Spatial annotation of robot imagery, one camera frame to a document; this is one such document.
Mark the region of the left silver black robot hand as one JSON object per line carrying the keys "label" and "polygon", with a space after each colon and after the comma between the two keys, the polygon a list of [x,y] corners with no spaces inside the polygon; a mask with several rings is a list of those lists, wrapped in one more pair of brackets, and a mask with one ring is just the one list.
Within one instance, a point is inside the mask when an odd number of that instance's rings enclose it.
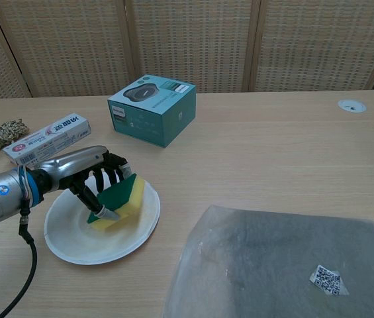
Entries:
{"label": "left silver black robot hand", "polygon": [[99,219],[118,221],[120,215],[99,203],[97,196],[85,185],[89,174],[96,180],[97,191],[104,190],[103,174],[110,184],[123,181],[132,174],[129,163],[123,157],[110,153],[105,146],[91,146],[42,162],[31,172],[39,198],[56,190],[69,189]]}

